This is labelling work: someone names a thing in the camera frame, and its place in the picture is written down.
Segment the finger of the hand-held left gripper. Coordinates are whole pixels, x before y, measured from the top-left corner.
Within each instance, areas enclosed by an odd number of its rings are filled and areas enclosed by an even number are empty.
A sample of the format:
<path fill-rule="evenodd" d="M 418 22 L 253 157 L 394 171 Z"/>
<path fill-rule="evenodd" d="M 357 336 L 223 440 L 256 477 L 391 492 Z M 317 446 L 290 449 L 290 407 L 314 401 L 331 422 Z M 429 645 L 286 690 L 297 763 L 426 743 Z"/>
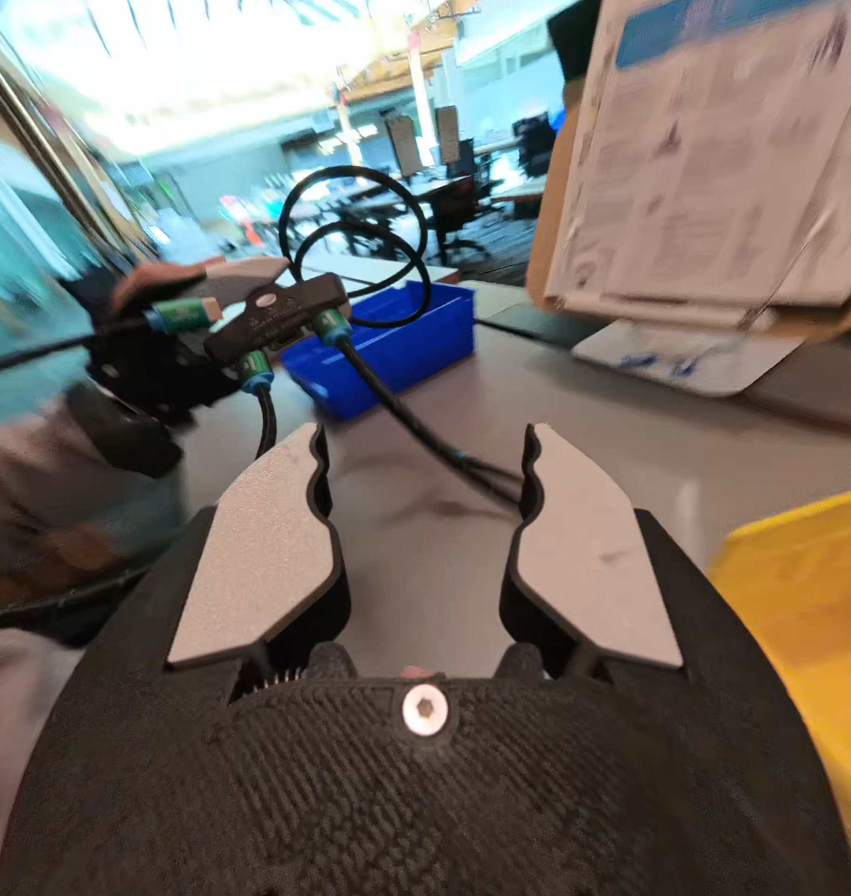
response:
<path fill-rule="evenodd" d="M 215 298 L 219 304 L 238 304 L 254 290 L 275 284 L 288 267 L 284 257 L 269 255 L 209 264 L 205 269 L 203 297 Z"/>

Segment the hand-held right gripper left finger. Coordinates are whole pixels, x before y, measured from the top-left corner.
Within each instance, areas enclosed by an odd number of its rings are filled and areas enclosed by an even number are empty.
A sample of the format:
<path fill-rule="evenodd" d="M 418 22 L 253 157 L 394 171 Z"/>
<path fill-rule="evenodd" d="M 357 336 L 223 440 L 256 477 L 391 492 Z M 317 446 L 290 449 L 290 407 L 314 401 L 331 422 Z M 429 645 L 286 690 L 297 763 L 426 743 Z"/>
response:
<path fill-rule="evenodd" d="M 330 454 L 307 423 L 255 460 L 222 495 L 167 663 L 238 658 L 258 674 L 305 669 L 345 628 L 351 597 L 330 521 Z"/>

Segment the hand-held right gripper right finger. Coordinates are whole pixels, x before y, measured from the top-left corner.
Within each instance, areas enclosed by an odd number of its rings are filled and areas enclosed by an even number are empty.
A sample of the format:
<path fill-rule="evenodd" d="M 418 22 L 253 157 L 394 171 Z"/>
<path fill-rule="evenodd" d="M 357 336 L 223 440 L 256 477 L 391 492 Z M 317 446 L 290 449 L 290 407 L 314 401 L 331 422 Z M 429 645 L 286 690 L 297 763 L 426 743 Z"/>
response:
<path fill-rule="evenodd" d="M 599 465 L 545 423 L 527 426 L 521 522 L 499 617 L 549 678 L 577 656 L 680 670 L 683 657 L 635 509 Z"/>

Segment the black switch hub box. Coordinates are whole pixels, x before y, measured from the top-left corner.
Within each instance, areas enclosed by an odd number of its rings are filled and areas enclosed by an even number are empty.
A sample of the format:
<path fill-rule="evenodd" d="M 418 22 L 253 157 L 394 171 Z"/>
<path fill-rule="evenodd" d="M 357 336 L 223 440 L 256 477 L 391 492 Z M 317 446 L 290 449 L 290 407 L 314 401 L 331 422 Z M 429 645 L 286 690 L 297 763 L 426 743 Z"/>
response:
<path fill-rule="evenodd" d="M 285 346 L 322 313 L 343 307 L 348 296 L 341 278 L 320 274 L 290 286 L 267 284 L 252 290 L 244 308 L 218 330 L 210 330 L 203 346 L 219 367 L 269 346 Z"/>

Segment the thin usb cable green plug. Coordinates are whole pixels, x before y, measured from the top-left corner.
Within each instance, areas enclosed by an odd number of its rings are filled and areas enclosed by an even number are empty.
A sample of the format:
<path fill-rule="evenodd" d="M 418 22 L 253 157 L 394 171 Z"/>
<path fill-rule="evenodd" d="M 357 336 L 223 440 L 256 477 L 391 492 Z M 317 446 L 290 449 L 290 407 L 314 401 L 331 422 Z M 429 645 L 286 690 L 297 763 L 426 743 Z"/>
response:
<path fill-rule="evenodd" d="M 471 454 L 460 453 L 458 454 L 458 459 L 460 460 L 462 468 L 473 476 L 482 479 L 490 479 L 490 481 L 502 481 L 519 487 L 523 484 L 521 473 L 507 470 Z"/>

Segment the person's left forearm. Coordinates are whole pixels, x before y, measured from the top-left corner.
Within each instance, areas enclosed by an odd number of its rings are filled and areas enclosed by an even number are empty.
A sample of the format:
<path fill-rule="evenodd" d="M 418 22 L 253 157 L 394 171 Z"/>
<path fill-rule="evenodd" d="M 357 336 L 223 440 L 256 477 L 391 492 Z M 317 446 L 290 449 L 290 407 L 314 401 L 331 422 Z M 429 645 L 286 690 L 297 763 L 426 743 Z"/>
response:
<path fill-rule="evenodd" d="M 111 570 L 101 516 L 182 458 L 163 423 L 89 383 L 0 426 L 0 609 Z"/>

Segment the blue plastic bin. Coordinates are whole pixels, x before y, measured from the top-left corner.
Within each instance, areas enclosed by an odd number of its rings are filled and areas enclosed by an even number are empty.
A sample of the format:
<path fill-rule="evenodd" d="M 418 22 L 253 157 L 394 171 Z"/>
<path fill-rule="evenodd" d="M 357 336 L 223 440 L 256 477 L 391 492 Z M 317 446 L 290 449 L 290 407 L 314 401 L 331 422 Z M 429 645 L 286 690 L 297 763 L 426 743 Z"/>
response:
<path fill-rule="evenodd" d="M 386 386 L 400 393 L 471 356 L 474 327 L 475 291 L 436 283 L 423 317 L 390 330 L 354 326 L 352 344 Z M 377 403 L 346 358 L 315 337 L 286 350 L 282 365 L 318 411 L 333 420 L 353 420 Z"/>

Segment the black office chair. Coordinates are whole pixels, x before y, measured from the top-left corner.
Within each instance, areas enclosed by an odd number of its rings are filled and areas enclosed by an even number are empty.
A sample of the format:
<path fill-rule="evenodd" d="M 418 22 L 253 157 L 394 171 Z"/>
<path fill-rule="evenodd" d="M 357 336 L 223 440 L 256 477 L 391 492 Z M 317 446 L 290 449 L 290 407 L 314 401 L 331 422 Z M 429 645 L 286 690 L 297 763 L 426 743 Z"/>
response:
<path fill-rule="evenodd" d="M 461 252 L 475 252 L 483 260 L 492 260 L 492 254 L 473 239 L 461 237 L 464 227 L 473 223 L 483 213 L 478 181 L 478 165 L 474 140 L 468 138 L 458 144 L 457 161 L 447 166 L 450 184 L 429 197 L 426 203 L 431 215 L 426 219 L 428 230 L 436 238 L 437 258 L 442 266 L 449 266 L 452 258 Z"/>

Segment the yellow plastic bin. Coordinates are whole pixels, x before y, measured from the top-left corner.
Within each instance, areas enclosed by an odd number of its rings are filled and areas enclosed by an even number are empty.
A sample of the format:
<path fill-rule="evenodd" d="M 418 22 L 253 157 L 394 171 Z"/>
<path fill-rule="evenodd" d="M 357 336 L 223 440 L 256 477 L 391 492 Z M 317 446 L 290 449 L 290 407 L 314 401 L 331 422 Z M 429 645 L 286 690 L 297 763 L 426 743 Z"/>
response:
<path fill-rule="evenodd" d="M 732 532 L 709 577 L 802 714 L 851 846 L 851 491 Z"/>

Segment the white card with blue marks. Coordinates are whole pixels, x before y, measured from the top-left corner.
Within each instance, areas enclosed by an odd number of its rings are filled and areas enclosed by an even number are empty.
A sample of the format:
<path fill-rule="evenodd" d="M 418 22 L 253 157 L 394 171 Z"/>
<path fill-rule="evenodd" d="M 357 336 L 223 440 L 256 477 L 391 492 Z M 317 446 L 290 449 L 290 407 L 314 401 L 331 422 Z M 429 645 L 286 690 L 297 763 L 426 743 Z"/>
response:
<path fill-rule="evenodd" d="M 574 346 L 573 358 L 703 398 L 744 392 L 802 340 L 619 320 Z"/>

